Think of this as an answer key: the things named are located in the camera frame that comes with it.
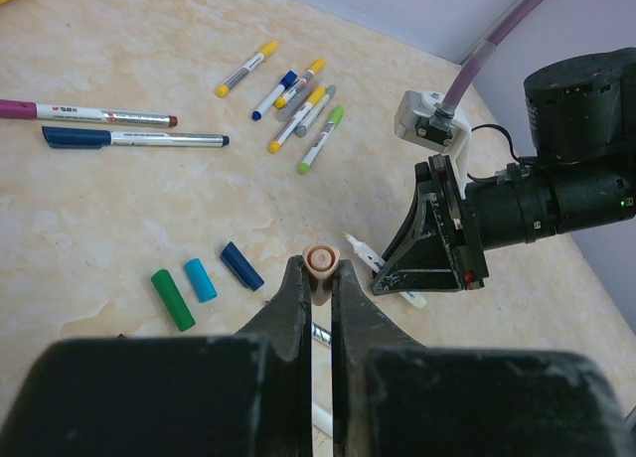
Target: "marble pattern table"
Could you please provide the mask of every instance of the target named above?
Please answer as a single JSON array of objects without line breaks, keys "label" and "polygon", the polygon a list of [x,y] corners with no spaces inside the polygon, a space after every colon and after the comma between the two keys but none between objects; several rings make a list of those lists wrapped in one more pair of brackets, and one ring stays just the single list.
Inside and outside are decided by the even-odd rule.
[{"label": "marble pattern table", "polygon": [[[278,52],[217,98],[218,83],[266,39],[280,42]],[[0,6],[0,51],[0,97],[169,112],[178,131],[232,138],[224,150],[52,150],[39,121],[0,120],[0,416],[55,340],[178,335],[150,285],[159,268],[173,272],[197,320],[186,334],[214,335],[256,313],[305,245],[334,244],[351,257],[345,229],[382,251],[410,204],[413,165],[429,154],[394,137],[399,100],[406,89],[445,90],[457,72],[293,0],[13,0]],[[280,124],[249,114],[280,75],[319,56],[328,60],[323,81],[338,85],[347,110],[300,177],[313,132],[272,156],[266,146]],[[473,124],[493,120],[473,89],[463,105]],[[496,133],[481,131],[473,151],[477,175],[509,161]],[[257,292],[219,261],[229,240],[265,279]],[[210,304],[196,302],[180,270],[192,257],[219,290]],[[487,258],[483,290],[430,293],[422,310],[396,295],[373,299],[428,346],[583,353],[626,411],[636,404],[636,337],[568,236]],[[323,326],[327,308],[314,312]],[[314,360],[314,397],[329,407],[328,351],[316,344]],[[316,439],[327,453],[325,437]]]}]

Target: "table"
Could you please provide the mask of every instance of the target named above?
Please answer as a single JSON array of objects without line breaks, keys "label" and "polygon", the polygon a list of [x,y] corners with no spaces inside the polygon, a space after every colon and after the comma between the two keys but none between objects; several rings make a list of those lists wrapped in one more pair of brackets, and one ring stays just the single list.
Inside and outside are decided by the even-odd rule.
[{"label": "table", "polygon": [[[279,50],[217,98],[220,81],[268,39]],[[2,97],[168,112],[179,116],[177,131],[232,139],[223,150],[52,150],[39,121],[0,120],[0,415],[56,340],[178,335],[150,285],[159,268],[171,270],[197,320],[187,335],[236,331],[275,293],[287,258],[309,244],[340,247],[367,286],[369,272],[342,231],[379,252],[389,244],[411,201],[413,165],[429,155],[394,136],[399,100],[407,89],[444,91],[457,73],[294,0],[14,0],[0,7],[0,51]],[[334,104],[346,113],[300,177],[297,162],[316,131],[272,156],[266,146],[280,124],[249,115],[290,67],[320,56],[328,60],[321,78],[338,86]],[[462,104],[471,123],[493,120],[475,90]],[[476,175],[510,162],[494,132],[480,131],[473,151]],[[265,279],[257,292],[221,264],[229,240]],[[180,269],[193,257],[219,290],[210,304],[196,302]],[[636,337],[568,236],[487,259],[483,290],[430,293],[422,310],[396,295],[373,300],[427,346],[583,353],[625,411],[636,404]],[[314,319],[327,326],[328,307]],[[314,351],[314,398],[329,407],[329,353]],[[316,441],[327,452],[325,437]]]}]

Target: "wire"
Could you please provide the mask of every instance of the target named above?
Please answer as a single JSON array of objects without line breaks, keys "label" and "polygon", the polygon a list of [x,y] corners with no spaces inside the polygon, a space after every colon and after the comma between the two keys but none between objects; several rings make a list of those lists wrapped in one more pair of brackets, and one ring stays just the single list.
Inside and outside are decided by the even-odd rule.
[{"label": "wire", "polygon": [[[484,128],[495,129],[496,131],[501,132],[506,138],[506,140],[508,141],[508,147],[510,148],[510,155],[512,156],[512,158],[517,163],[522,165],[524,164],[524,161],[520,159],[519,156],[517,156],[517,154],[515,154],[515,148],[513,146],[513,137],[510,135],[510,132],[508,132],[508,129],[506,129],[504,126],[500,126],[499,124],[482,124],[480,126],[473,127],[471,129],[471,132],[475,132],[479,129],[484,129]],[[482,178],[482,177],[474,177],[471,174],[468,174],[468,179],[470,179],[473,182],[477,182],[479,184],[496,184],[497,183],[496,176]]]}]

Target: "dark blue cap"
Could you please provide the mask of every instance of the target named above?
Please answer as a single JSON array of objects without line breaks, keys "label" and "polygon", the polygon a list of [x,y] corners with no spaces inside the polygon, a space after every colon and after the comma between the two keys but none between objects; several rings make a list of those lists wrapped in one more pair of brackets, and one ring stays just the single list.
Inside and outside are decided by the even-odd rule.
[{"label": "dark blue cap", "polygon": [[110,144],[110,132],[100,129],[42,126],[42,133],[55,149],[101,149]]},{"label": "dark blue cap", "polygon": [[203,263],[201,263],[199,258],[190,260],[183,265],[183,269],[186,275],[188,275],[188,279],[190,283],[192,283],[192,287],[201,303],[205,303],[217,297],[215,285],[212,284],[208,272],[203,267]]},{"label": "dark blue cap", "polygon": [[296,72],[294,70],[289,70],[287,72],[287,75],[282,77],[282,80],[280,81],[280,83],[283,86],[285,86],[285,89],[288,89],[290,86],[294,84],[297,78],[298,78],[298,75],[296,74]]},{"label": "dark blue cap", "polygon": [[228,243],[221,252],[221,261],[245,288],[256,291],[265,283],[232,242]]}]

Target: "white wall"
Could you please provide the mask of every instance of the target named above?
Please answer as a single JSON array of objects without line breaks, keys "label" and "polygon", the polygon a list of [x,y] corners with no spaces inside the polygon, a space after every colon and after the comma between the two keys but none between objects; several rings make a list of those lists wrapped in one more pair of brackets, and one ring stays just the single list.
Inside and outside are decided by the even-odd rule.
[{"label": "white wall", "polygon": [[457,62],[516,0],[300,0]]},{"label": "white wall", "polygon": [[[523,89],[527,75],[566,58],[636,47],[636,0],[546,0],[534,13],[502,43],[475,81],[522,154],[535,153]],[[636,222],[573,236],[636,331]]]}]

